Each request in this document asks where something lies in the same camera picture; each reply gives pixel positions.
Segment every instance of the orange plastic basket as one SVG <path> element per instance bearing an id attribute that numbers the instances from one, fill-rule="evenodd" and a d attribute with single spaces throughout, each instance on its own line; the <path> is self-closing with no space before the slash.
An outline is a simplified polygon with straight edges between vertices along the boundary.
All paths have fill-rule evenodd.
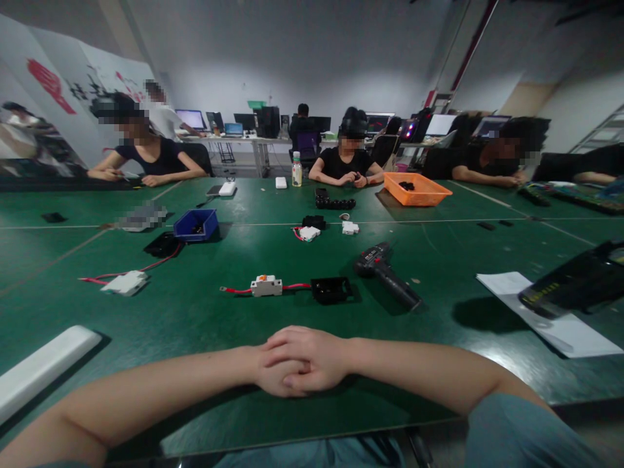
<path id="1" fill-rule="evenodd" d="M 401 205 L 436 206 L 445 196 L 453 195 L 449 189 L 427 179 L 423 175 L 409 172 L 385 172 L 383 186 Z M 411 182 L 414 190 L 405 190 L 400 182 Z"/>

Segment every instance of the desk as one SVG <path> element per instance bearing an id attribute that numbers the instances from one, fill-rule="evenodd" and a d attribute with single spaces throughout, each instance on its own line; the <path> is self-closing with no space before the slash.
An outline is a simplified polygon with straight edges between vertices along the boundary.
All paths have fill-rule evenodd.
<path id="1" fill-rule="evenodd" d="M 334 198 L 353 196 L 357 200 L 351 214 L 352 220 L 360 223 L 360 234 L 342 235 L 339 224 L 330 224 L 319 238 L 306 243 L 296 240 L 289 229 L 305 215 L 320 214 L 339 223 L 339 212 L 315 209 L 317 184 L 305 181 L 302 188 L 276 190 L 270 179 L 238 179 L 234 197 L 206 205 L 218 210 L 223 239 L 187 246 L 178 258 L 155 268 L 146 289 L 135 297 L 105 295 L 98 286 L 76 280 L 150 264 L 152 259 L 143 247 L 171 227 L 150 233 L 99 234 L 92 227 L 69 226 L 109 222 L 115 211 L 130 209 L 147 194 L 157 194 L 158 202 L 175 213 L 168 222 L 172 224 L 202 201 L 211 185 L 222 182 L 195 179 L 155 192 L 97 192 L 89 194 L 86 202 L 82 192 L 73 194 L 76 205 L 66 212 L 71 209 L 72 194 L 51 193 L 39 202 L 0 194 L 3 264 L 10 262 L 12 269 L 18 268 L 22 280 L 8 292 L 6 288 L 0 291 L 0 374 L 74 324 L 110 337 L 104 349 L 21 420 L 2 428 L 0 449 L 41 412 L 96 378 L 181 354 L 259 344 L 290 324 L 343 337 L 429 341 L 466 348 L 510 369 L 553 405 L 624 397 L 624 356 L 559 356 L 475 280 L 476 273 L 512 270 L 536 280 L 589 248 L 588 242 L 603 240 L 601 229 L 609 233 L 619 230 L 622 220 L 554 203 L 542 213 L 546 222 L 536 222 L 523 213 L 539 207 L 502 189 L 471 186 L 468 190 L 444 181 L 454 195 L 438 207 L 403 208 L 378 193 L 380 187 L 328 187 Z M 123 210 L 120 196 L 128 197 Z M 59 211 L 69 218 L 67 226 L 51 228 L 42 220 L 37 224 L 34 212 L 57 211 L 57 202 L 63 206 Z M 81 207 L 90 212 L 84 213 Z M 600 226 L 587 227 L 587 218 Z M 509 219 L 514 225 L 501 226 L 497 223 L 500 219 Z M 476 225 L 478 220 L 489 220 L 497 228 L 487 231 Z M 426 303 L 416 313 L 405 313 L 374 279 L 353 273 L 357 255 L 384 240 L 395 242 L 393 268 Z M 218 290 L 222 285 L 246 287 L 262 273 L 275 274 L 289 283 L 348 276 L 357 289 L 357 299 L 323 307 L 308 291 L 234 298 Z M 2 286 L 11 280 L 15 282 L 7 274 Z M 581 317 L 624 346 L 621 312 Z M 431 402 L 364 378 L 304 400 L 282 400 L 244 388 L 167 420 L 140 441 L 116 450 L 112 458 L 153 456 L 159 444 L 165 455 L 176 456 L 451 417 L 453 414 Z"/>

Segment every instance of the gray sleeve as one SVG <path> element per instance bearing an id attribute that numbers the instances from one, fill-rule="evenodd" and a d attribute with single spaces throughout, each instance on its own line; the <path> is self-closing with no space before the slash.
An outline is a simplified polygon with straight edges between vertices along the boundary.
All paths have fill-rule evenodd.
<path id="1" fill-rule="evenodd" d="M 467 467 L 603 466 L 576 432 L 523 398 L 489 395 L 468 420 Z"/>

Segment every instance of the power drill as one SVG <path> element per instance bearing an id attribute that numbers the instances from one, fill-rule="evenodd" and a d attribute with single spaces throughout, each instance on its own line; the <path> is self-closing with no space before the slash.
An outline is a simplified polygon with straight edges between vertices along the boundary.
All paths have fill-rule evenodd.
<path id="1" fill-rule="evenodd" d="M 390 253 L 390 244 L 381 242 L 362 252 L 353 269 L 359 276 L 369 278 L 376 276 L 385 288 L 406 308 L 413 311 L 422 304 L 423 299 L 402 281 L 386 262 L 386 257 Z"/>

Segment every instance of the blue box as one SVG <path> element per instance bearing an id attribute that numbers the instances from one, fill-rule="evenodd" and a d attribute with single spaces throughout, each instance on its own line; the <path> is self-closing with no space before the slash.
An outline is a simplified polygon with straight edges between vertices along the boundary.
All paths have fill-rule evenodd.
<path id="1" fill-rule="evenodd" d="M 203 226 L 203 233 L 193 234 L 193 229 L 198 224 Z M 216 210 L 188 210 L 174 224 L 174 236 L 183 242 L 203 242 L 210 239 L 210 236 L 219 227 L 216 219 Z"/>

